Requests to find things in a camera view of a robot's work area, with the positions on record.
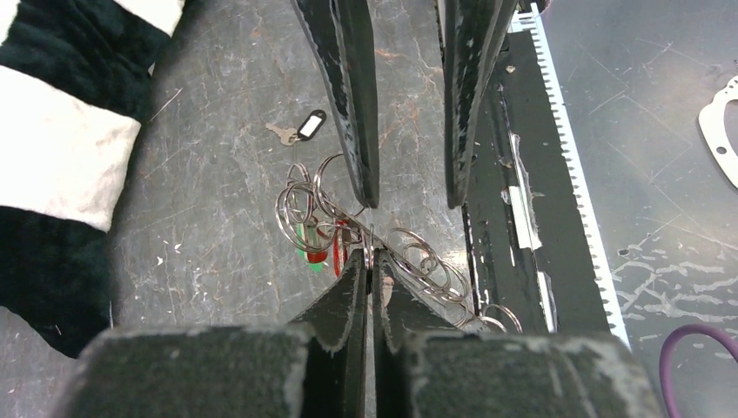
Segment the white gasket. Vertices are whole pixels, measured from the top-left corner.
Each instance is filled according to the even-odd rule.
[[[738,100],[738,76],[731,78],[725,88],[715,94],[712,103],[700,111],[699,121],[715,161],[733,187],[738,187],[738,155],[735,155],[725,131],[725,106],[733,100]]]

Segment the metal surface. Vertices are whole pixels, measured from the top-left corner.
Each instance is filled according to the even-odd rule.
[[[137,139],[113,218],[116,319],[134,328],[284,323],[336,280],[330,266],[312,270],[273,214],[291,163],[315,167],[341,152],[324,81],[289,6],[190,3],[157,62],[158,115]],[[412,229],[467,275],[461,214],[446,207],[433,6],[369,6],[382,203],[366,211],[366,223]],[[284,147],[264,128],[297,128],[314,109],[329,120],[308,142]],[[342,206],[359,209],[342,164],[329,170],[325,186]],[[0,350],[0,416],[46,416],[74,361],[4,309]]]
[[[365,0],[292,0],[325,81],[356,199],[379,205],[372,19]]]
[[[697,118],[736,76],[738,3],[554,0],[541,18],[628,337],[652,377],[667,335],[707,323],[738,336],[738,193]],[[725,114],[736,147],[738,115]],[[738,410],[723,348],[674,354],[683,417]]]

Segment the scratch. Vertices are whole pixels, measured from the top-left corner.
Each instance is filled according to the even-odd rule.
[[[661,50],[661,51],[660,51],[660,52],[659,52],[658,54],[656,54],[656,56],[655,56],[655,57],[654,57],[653,59],[651,59],[651,61],[648,61],[648,62],[646,63],[646,65],[649,65],[649,64],[651,64],[651,63],[652,63],[653,61],[655,61],[655,60],[656,60],[656,58],[660,57],[661,55],[663,55],[663,53],[664,53],[664,52],[668,51],[668,50],[669,50],[669,49],[671,48],[671,45],[672,45],[672,44],[673,44],[673,42],[670,42],[670,43],[668,43],[668,44],[667,44],[667,47],[666,47],[666,48],[664,48],[663,50]]]
[[[738,283],[738,277],[734,277],[733,279],[723,280],[723,281],[716,281],[712,285],[692,285],[692,288],[695,292],[701,293],[706,292],[709,290],[716,290],[720,287],[728,287],[732,286],[735,283]]]
[[[660,169],[656,174],[654,174],[654,176],[648,181],[648,183],[653,183],[654,180],[656,180],[656,178],[659,177],[659,174],[661,174],[664,170],[666,170],[667,168],[669,168],[670,165],[672,165],[682,155],[686,154],[687,151],[691,150],[693,146],[694,145],[689,144],[689,146],[687,147],[687,149],[685,149],[684,151],[680,152],[679,155],[677,155],[671,161],[669,161],[666,165],[664,165],[664,168]]]
[[[656,222],[658,222],[658,220],[656,220],[656,219],[651,219],[651,218],[646,218],[646,217],[643,217],[642,219],[646,219],[646,220],[653,220],[653,221],[656,221]],[[685,232],[685,233],[691,233],[691,234],[692,234],[692,235],[694,235],[695,237],[699,237],[699,238],[702,238],[702,239],[704,239],[704,240],[706,240],[706,241],[709,241],[709,242],[712,242],[712,243],[714,243],[714,244],[717,244],[718,246],[721,246],[721,247],[723,247],[723,248],[728,248],[728,249],[731,249],[731,250],[733,250],[733,251],[738,251],[738,246],[733,246],[733,245],[730,245],[730,244],[728,244],[728,243],[725,243],[725,242],[722,242],[722,241],[720,241],[719,239],[715,239],[715,238],[712,238],[712,237],[708,237],[707,235],[703,235],[703,234],[701,234],[701,233],[696,233],[695,231],[690,231],[690,230],[688,230],[688,229],[686,229],[686,228],[682,228],[681,226],[671,226],[671,227],[672,227],[672,228],[676,228],[676,229],[678,229],[678,230],[680,230],[680,231],[683,231],[683,232]]]
[[[602,67],[602,69],[603,69],[603,70],[607,71],[607,74],[609,74],[609,75],[613,76],[613,77],[614,77],[614,78],[615,78],[616,80],[620,81],[620,82],[621,82],[621,84],[627,85],[627,84],[625,84],[625,83],[624,83],[624,82],[623,82],[623,81],[622,81],[622,80],[621,80],[621,79],[620,79],[620,78],[619,78],[618,76],[614,75],[614,73],[613,73],[612,71],[610,71],[610,70],[609,70],[609,69],[608,69],[608,68],[607,68],[607,67],[606,67],[605,65],[603,65],[603,64],[602,64],[602,63],[601,63],[601,62],[600,62],[600,61],[599,61],[599,60],[598,60],[597,58],[595,58],[595,57],[594,57],[594,55],[592,55],[592,54],[591,54],[591,53],[590,53],[590,52],[589,52],[589,51],[587,50],[587,48],[585,48],[585,47],[584,47],[584,45],[580,44],[580,43],[579,43],[579,41],[577,41],[577,44],[578,44],[578,45],[580,46],[580,48],[582,48],[582,49],[583,49],[583,50],[584,50],[584,51],[585,51],[585,52],[587,53],[587,55],[588,55],[588,56],[589,56],[590,58],[592,58],[592,59],[593,59],[593,60],[595,61],[595,63],[597,63],[597,64],[598,64],[598,65],[599,65],[600,67]]]
[[[697,222],[696,220],[694,220],[694,218],[692,218],[691,216],[687,215],[687,211],[685,211],[684,209],[682,209],[681,206],[677,205],[676,202],[674,202],[673,199],[671,199],[670,197],[668,197],[668,195],[659,186],[657,186],[657,185],[652,185],[652,186],[653,186],[654,189],[658,190],[659,193],[661,193],[665,198],[667,198],[667,200],[669,202],[671,202],[671,204],[674,205],[674,207],[676,207],[677,209],[679,209],[679,212],[681,214],[683,214],[687,219],[691,220],[695,225],[697,225],[698,227],[702,228],[700,226],[700,223],[699,222]]]
[[[154,120],[155,117],[159,116],[159,113],[164,111],[164,109],[166,109],[166,106],[168,106],[169,103],[171,103],[175,98],[177,98],[177,96],[179,96],[179,93],[181,92],[182,92],[182,89],[177,90],[177,92],[174,93],[174,96],[172,96],[169,100],[167,100],[166,103],[164,103],[164,106],[162,106],[162,108],[159,109],[158,112],[154,113],[154,116],[152,116],[151,119],[149,119],[149,123],[151,123],[151,121]]]
[[[169,215],[169,216],[167,216],[165,218],[162,218],[162,219],[156,220],[154,222],[151,222],[149,225],[144,226],[143,228],[139,228],[136,231],[133,231],[133,233],[131,233],[129,236],[132,236],[135,233],[140,233],[141,231],[145,231],[146,229],[149,229],[149,228],[151,228],[152,226],[154,226],[156,224],[159,224],[161,222],[164,222],[165,220],[168,220],[168,219],[172,219],[174,217],[177,217],[177,216],[181,215],[182,213],[185,213],[187,211],[190,211],[190,210],[194,209],[195,206],[197,206],[197,204],[192,205],[192,206],[189,206],[189,207],[186,207],[185,209],[182,209],[179,212],[173,213],[173,214],[171,214],[171,215]]]
[[[643,172],[643,170],[632,159],[630,159],[627,155],[625,155],[621,150],[617,149],[615,145],[612,145],[610,141],[606,141],[606,142],[608,145],[610,145],[611,148],[615,150],[615,152],[619,153],[624,159],[626,159],[628,163],[632,164],[635,168],[637,168],[640,172],[642,172],[644,176],[646,175],[646,173]]]
[[[581,53],[579,54],[579,57],[577,58],[577,65],[574,66],[574,69],[572,70],[572,73],[569,74],[569,79],[567,80],[567,83],[569,83],[570,81],[572,81],[572,77],[574,76],[574,73],[579,68],[579,65],[581,64],[581,56],[582,55],[584,55],[584,48],[582,48]]]
[[[657,233],[659,233],[659,232],[660,232],[660,231],[661,231],[662,229],[666,228],[667,226],[670,226],[670,225],[672,224],[672,222],[676,221],[676,220],[677,220],[677,219],[678,219],[679,217],[681,217],[681,215],[682,215],[682,213],[680,213],[680,214],[676,215],[676,216],[675,216],[675,217],[673,217],[673,218],[672,218],[671,220],[669,220],[669,221],[668,221],[667,223],[665,223],[665,224],[661,224],[661,226],[659,226],[658,228],[656,228],[656,230],[655,230],[655,231],[653,231],[652,233],[650,233],[649,235],[647,235],[647,237],[646,237],[646,238],[642,239],[642,240],[641,240],[641,242],[639,242],[638,244],[636,244],[636,245],[635,245],[635,247],[636,247],[636,248],[638,248],[639,250],[641,250],[641,246],[642,246],[643,244],[645,244],[645,243],[646,243],[646,241],[648,241],[649,239],[652,239],[653,237],[655,237],[655,236],[656,236],[656,234],[657,234]],[[661,221],[660,221],[660,220],[656,220],[656,219],[643,218],[643,217],[639,217],[639,219],[645,219],[645,220],[650,220],[650,221],[652,221],[652,222],[658,222],[658,223],[661,223]],[[612,271],[611,273],[612,273],[612,274],[616,274],[616,273],[618,273],[618,272],[619,272],[620,270],[622,270],[622,269],[624,269],[625,267],[628,267],[628,266],[636,266],[636,267],[642,267],[642,268],[645,268],[645,269],[647,269],[647,270],[648,270],[648,271],[650,271],[650,272],[654,272],[654,271],[655,271],[655,270],[654,270],[654,268],[653,268],[653,267],[651,267],[651,266],[650,266],[649,264],[646,264],[646,263],[641,263],[641,262],[639,262],[639,261],[632,261],[632,260],[629,260],[629,261],[626,261],[626,262],[624,262],[623,264],[619,265],[619,266],[618,266],[617,268],[615,268],[615,269],[614,269],[614,270],[613,270],[613,271]]]
[[[658,116],[656,116],[652,111],[650,111],[649,109],[647,109],[646,107],[644,107],[643,104],[638,103],[637,101],[631,99],[629,96],[625,96],[625,98],[628,99],[628,100],[630,100],[631,102],[633,102],[634,105],[636,105],[639,108],[641,108],[642,111],[644,111],[649,116],[651,116],[651,118],[654,118],[656,120],[656,122],[658,122],[659,124],[661,124],[661,126],[667,128],[667,130],[670,131],[671,133],[673,133],[677,138],[679,138],[682,141],[684,141],[684,142],[686,142],[686,143],[689,144],[689,141],[687,141],[684,137],[682,137],[682,135],[679,132],[673,130],[671,128],[671,126],[667,125],[663,120],[661,120]]]
[[[180,148],[179,148],[178,150],[176,150],[176,151],[175,151],[174,153],[172,153],[172,155],[170,155],[169,157],[167,157],[167,159],[165,159],[165,160],[164,160],[164,162],[163,162],[162,164],[160,164],[160,165],[157,165],[157,166],[156,166],[156,167],[155,167],[155,168],[154,168],[153,170],[151,170],[151,171],[150,171],[150,172],[149,172],[148,174],[145,174],[145,175],[144,175],[144,179],[147,179],[147,178],[149,178],[149,177],[150,177],[150,176],[151,176],[151,175],[152,175],[153,173],[157,172],[157,171],[158,171],[158,170],[159,170],[160,168],[162,168],[163,166],[165,166],[165,165],[166,165],[166,163],[168,163],[168,162],[169,162],[169,161],[170,161],[170,160],[171,160],[172,158],[175,158],[175,157],[177,157],[177,155],[178,155],[178,154],[179,154],[180,152],[182,152],[183,150],[184,150],[184,148],[180,147]]]
[[[623,94],[624,92],[626,92],[627,90],[628,90],[628,89],[623,89],[623,91],[620,91],[620,92],[616,93],[616,94],[615,94],[614,96],[612,96],[611,98],[609,98],[609,99],[605,100],[604,102],[600,103],[600,105],[599,105],[599,106],[597,106],[597,107],[595,107],[594,109],[592,109],[592,111],[590,111],[590,112],[589,112],[589,114],[587,114],[587,116],[592,116],[592,114],[593,114],[593,113],[595,113],[596,111],[598,111],[598,110],[599,110],[599,109],[600,109],[600,108],[601,108],[602,106],[604,106],[604,105],[606,105],[606,104],[608,104],[608,103],[612,102],[612,101],[613,101],[613,100],[615,100],[616,98],[621,98],[621,97],[622,97],[622,94]]]
[[[396,57],[402,57],[402,55],[400,55],[400,54],[394,54],[394,53],[391,53],[390,51],[387,51],[387,50],[376,49],[376,50],[374,50],[374,53],[377,54],[377,55],[379,55],[380,57],[383,57],[383,58],[386,58],[386,59],[393,59],[393,58],[396,58]]]
[[[671,44],[669,44],[669,45],[657,44],[656,42],[649,41],[647,39],[642,39],[642,38],[639,38],[639,37],[637,37],[635,40],[636,41],[645,42],[646,44],[651,44],[651,45],[654,45],[654,46],[658,46],[659,48],[665,48],[664,52],[666,52],[666,50],[668,50],[669,52],[673,52],[674,54],[676,54],[676,55],[678,55],[680,57],[684,57],[684,58],[688,59],[689,61],[692,61],[695,64],[699,64],[699,65],[701,65],[703,67],[710,68],[709,65],[703,63],[702,61],[699,61],[699,60],[697,60],[697,59],[695,59],[693,57],[690,57],[689,55],[685,54],[684,52],[675,50],[674,48],[670,48],[671,47]]]
[[[660,275],[660,274],[656,274],[656,273],[650,273],[650,274],[648,275],[648,279],[647,279],[646,281],[644,281],[643,283],[641,283],[641,285],[640,285],[640,286],[636,287],[636,288],[635,288],[635,289],[633,290],[633,294],[630,294],[630,295],[625,295],[625,294],[623,294],[623,293],[618,293],[618,294],[619,294],[620,296],[622,296],[623,298],[625,298],[625,299],[627,300],[627,302],[625,302],[625,303],[624,303],[624,304],[622,305],[622,307],[621,307],[621,311],[622,311],[623,313],[626,313],[626,312],[627,312],[627,310],[628,310],[628,309],[629,309],[629,308],[630,308],[630,307],[631,307],[631,306],[632,306],[632,305],[633,305],[633,304],[634,304],[634,303],[635,303],[635,302],[636,302],[636,301],[638,300],[638,298],[640,298],[640,297],[641,297],[641,295],[642,295],[642,294],[643,294],[644,292],[647,292],[647,291],[648,291],[648,287],[649,287],[649,286],[651,286],[651,283],[654,283],[654,281],[655,281],[656,279],[658,279],[659,277],[661,277],[661,275]]]

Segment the white gear rack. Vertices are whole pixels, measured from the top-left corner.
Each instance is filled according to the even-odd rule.
[[[605,247],[602,245],[600,229],[594,217],[592,200],[589,198],[589,190],[587,189],[587,182],[584,179],[584,172],[581,168],[579,153],[577,152],[574,134],[572,133],[572,126],[569,124],[569,116],[567,115],[567,108],[564,105],[564,98],[561,95],[559,79],[556,77],[554,61],[551,58],[551,51],[548,48],[546,32],[543,29],[543,22],[540,19],[537,4],[531,3],[531,9],[532,11],[528,13],[515,12],[513,21],[510,23],[509,32],[514,33],[527,30],[531,32],[533,37],[533,44],[539,54],[538,65],[548,90],[551,112],[559,130],[561,151],[567,161],[572,186],[576,190],[577,207],[579,208],[584,233],[589,244],[589,252],[592,256],[592,264],[594,265],[595,280],[600,289],[602,306],[605,308],[607,322],[610,324],[610,332],[620,338],[630,348],[621,308],[618,304],[618,296],[615,293],[613,276],[610,273],[610,266],[607,263]]]

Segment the black fabric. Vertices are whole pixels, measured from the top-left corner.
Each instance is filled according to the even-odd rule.
[[[0,306],[70,357],[110,326],[105,233],[0,206]]]
[[[168,41],[113,0],[21,0],[0,65],[143,122],[151,115],[148,69]],[[21,132],[0,138],[21,140]],[[0,306],[53,348],[77,357],[106,329],[111,290],[103,232],[0,206]]]
[[[113,0],[21,0],[0,65],[143,122],[151,114],[148,70],[168,41]]]

